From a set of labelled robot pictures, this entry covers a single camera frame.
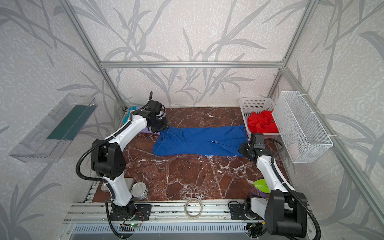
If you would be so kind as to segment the blue printed t shirt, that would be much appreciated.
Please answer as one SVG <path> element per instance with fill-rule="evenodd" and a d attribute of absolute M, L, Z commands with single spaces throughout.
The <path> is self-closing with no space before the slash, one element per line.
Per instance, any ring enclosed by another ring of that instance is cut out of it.
<path fill-rule="evenodd" d="M 245 126 L 217 128 L 175 128 L 161 132 L 153 146 L 153 154 L 172 156 L 196 154 L 202 156 L 241 156 L 240 146 L 246 142 Z"/>

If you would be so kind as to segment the green yellow toy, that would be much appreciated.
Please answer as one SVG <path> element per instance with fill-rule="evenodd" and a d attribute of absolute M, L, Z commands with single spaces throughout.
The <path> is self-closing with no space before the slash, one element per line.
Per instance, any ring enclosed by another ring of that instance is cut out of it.
<path fill-rule="evenodd" d="M 271 192 L 265 179 L 255 181 L 254 187 L 263 194 L 269 194 Z"/>

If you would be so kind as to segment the clear tape roll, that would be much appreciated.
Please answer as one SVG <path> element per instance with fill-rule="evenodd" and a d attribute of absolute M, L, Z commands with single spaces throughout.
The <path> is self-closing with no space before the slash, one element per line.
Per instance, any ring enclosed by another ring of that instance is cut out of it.
<path fill-rule="evenodd" d="M 203 213 L 203 203 L 197 198 L 188 199 L 184 205 L 185 215 L 191 219 L 198 219 Z"/>

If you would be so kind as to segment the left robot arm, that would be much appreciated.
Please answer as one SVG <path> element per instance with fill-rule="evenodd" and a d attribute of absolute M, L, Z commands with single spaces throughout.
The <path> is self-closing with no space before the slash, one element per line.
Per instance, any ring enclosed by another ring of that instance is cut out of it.
<path fill-rule="evenodd" d="M 108 188 L 113 211 L 127 217 L 133 216 L 137 208 L 124 177 L 126 161 L 123 150 L 145 128 L 153 133 L 159 133 L 168 129 L 169 123 L 165 116 L 134 115 L 108 139 L 95 140 L 92 144 L 95 149 L 92 150 L 91 169 L 103 179 L 104 185 Z"/>

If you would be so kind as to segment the white plastic laundry basket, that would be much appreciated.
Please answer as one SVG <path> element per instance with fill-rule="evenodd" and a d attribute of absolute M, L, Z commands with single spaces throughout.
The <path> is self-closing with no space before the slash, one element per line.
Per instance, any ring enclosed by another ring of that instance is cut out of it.
<path fill-rule="evenodd" d="M 270 98 L 248 97 L 239 99 L 248 138 L 251 134 L 263 134 L 266 138 L 280 135 L 272 112 L 275 103 Z"/>

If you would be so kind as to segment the clear plastic wall shelf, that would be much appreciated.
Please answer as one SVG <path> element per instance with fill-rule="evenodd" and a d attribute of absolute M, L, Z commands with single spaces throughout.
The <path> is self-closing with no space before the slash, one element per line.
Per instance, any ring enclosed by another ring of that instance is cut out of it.
<path fill-rule="evenodd" d="M 55 163 L 74 141 L 48 140 L 47 137 L 77 105 L 97 105 L 95 97 L 67 94 L 9 155 L 24 163 Z"/>

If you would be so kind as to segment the folded teal t shirt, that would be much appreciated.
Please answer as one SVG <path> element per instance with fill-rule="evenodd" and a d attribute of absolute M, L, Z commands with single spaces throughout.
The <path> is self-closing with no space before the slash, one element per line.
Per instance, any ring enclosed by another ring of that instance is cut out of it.
<path fill-rule="evenodd" d="M 129 109 L 127 110 L 127 115 L 126 115 L 126 116 L 124 117 L 124 119 L 123 119 L 123 124 L 124 124 L 124 125 L 128 122 L 128 120 L 129 120 L 129 118 L 130 118 L 130 115 L 131 115 L 131 112 L 135 111 L 136 109 L 137 109 L 137 107 L 134 106 L 134 107 L 131 107 L 131 108 L 129 108 Z"/>

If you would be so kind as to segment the green book on shelf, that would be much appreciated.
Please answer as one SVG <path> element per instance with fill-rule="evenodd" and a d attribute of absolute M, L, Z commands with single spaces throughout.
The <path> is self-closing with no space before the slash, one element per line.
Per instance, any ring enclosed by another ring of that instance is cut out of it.
<path fill-rule="evenodd" d="M 73 141 L 96 108 L 97 105 L 75 106 L 51 132 L 47 139 Z"/>

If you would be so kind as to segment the silver metal can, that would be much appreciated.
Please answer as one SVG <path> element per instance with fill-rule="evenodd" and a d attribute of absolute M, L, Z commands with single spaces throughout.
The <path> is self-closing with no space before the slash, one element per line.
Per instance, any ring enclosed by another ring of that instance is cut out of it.
<path fill-rule="evenodd" d="M 134 198 L 138 200 L 144 200 L 148 197 L 149 189 L 145 183 L 138 182 L 132 186 L 131 193 Z"/>

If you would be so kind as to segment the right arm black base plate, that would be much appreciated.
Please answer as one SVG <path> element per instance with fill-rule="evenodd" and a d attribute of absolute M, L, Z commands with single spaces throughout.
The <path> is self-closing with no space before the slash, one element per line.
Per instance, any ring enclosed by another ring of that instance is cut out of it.
<path fill-rule="evenodd" d="M 240 204 L 237 201 L 230 201 L 228 207 L 232 220 L 254 220 L 257 218 L 247 203 Z"/>

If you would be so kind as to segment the grey rectangular block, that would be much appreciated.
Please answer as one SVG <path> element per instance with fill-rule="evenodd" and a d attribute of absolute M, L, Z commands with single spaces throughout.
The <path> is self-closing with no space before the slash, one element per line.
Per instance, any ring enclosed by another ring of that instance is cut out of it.
<path fill-rule="evenodd" d="M 134 178 L 124 178 L 117 180 L 115 183 L 112 184 L 112 186 L 119 188 L 123 188 L 124 190 L 127 189 L 128 191 L 132 190 L 133 185 L 136 183 Z M 109 192 L 109 188 L 106 186 L 106 184 L 101 184 L 100 187 L 102 192 Z"/>

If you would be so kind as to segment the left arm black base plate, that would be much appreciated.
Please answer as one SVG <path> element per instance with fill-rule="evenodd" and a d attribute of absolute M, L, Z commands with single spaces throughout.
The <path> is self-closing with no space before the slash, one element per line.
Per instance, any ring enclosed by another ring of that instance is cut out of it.
<path fill-rule="evenodd" d="M 126 207 L 122 207 L 112 203 L 111 207 L 112 211 L 110 212 L 110 219 L 112 221 L 148 221 L 152 209 L 152 205 L 150 204 L 130 204 Z"/>

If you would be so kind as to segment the folded purple t shirt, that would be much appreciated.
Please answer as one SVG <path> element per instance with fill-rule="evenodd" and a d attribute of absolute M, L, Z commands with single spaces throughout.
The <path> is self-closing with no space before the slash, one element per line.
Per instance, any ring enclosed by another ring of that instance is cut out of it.
<path fill-rule="evenodd" d="M 138 110 L 140 108 L 141 108 L 141 106 L 136 106 L 135 110 Z M 159 135 L 160 134 L 160 133 L 153 133 L 148 128 L 145 128 L 145 129 L 141 130 L 140 133 L 142 133 L 142 134 L 155 134 L 155 135 Z"/>

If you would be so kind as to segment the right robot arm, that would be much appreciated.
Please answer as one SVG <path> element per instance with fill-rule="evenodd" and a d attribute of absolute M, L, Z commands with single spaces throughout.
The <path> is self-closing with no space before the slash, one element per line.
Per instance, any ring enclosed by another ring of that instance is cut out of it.
<path fill-rule="evenodd" d="M 308 211 L 300 202 L 305 204 L 307 199 L 302 193 L 295 193 L 298 198 L 294 197 L 292 193 L 295 190 L 278 168 L 275 157 L 269 151 L 247 142 L 240 146 L 239 153 L 256 163 L 270 190 L 267 200 L 251 200 L 251 212 L 264 219 L 270 235 L 306 237 Z"/>

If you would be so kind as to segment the red t shirt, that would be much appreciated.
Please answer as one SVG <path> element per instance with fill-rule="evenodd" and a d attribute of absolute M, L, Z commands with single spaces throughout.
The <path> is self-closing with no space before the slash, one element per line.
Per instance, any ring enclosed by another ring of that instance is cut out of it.
<path fill-rule="evenodd" d="M 247 119 L 247 126 L 251 133 L 272 134 L 279 132 L 272 111 L 262 111 L 259 114 L 253 112 Z"/>

